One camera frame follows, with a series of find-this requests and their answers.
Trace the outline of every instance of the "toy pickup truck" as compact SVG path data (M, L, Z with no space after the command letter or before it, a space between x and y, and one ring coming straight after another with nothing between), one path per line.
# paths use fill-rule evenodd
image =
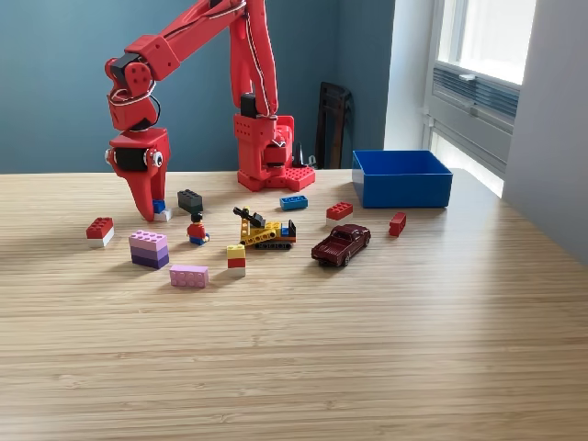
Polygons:
M354 224L339 225L331 230L311 251L311 257L320 265L347 266L359 250L368 246L371 233L365 227Z

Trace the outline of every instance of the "white lego brick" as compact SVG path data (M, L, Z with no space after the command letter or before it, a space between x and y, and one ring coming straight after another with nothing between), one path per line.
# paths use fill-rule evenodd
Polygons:
M349 223L352 220L353 220L353 213L348 214L347 216L345 216L344 218L342 218L340 220L327 218L327 225L329 227L336 227L337 225L345 225L346 223Z
M172 219L171 209L165 209L161 213L155 213L153 220L155 222L169 222Z
M229 276L229 277L245 277L245 268L229 268L229 269L227 269L227 276Z
M110 242L110 239L114 236L114 227L107 232L107 235L104 236L102 239L86 239L88 241L88 245L90 248L104 248Z

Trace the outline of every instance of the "blue box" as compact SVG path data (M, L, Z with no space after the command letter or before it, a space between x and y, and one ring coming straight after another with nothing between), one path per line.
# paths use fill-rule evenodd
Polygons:
M352 175L364 209L449 205L453 174L427 150L354 151Z
M279 205L284 211L306 209L309 206L309 200L304 196L292 196L290 198L281 198Z

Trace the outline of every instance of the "purple lego brick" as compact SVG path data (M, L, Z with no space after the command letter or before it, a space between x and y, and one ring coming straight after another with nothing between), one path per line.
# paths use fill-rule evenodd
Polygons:
M130 255L136 255L137 257L144 257L145 259L151 260L160 260L168 254L169 251L167 250L167 246L158 251L145 250L144 248L137 248L135 246L130 248Z
M174 287L205 288L209 283L207 266L174 265L169 270Z
M138 230L129 236L129 245L143 250L159 251L167 246L167 236L157 232Z
M133 264L141 265L141 266L148 266L149 268L160 269L169 264L169 254L166 254L159 260L153 259L146 259L145 257L138 257L137 255L132 255L130 260Z

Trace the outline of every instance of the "white wall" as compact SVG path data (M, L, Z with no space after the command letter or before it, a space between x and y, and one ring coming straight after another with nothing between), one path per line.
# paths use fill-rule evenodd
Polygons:
M435 0L396 0L385 150L422 147L424 89Z
M537 0L503 198L588 264L588 1Z

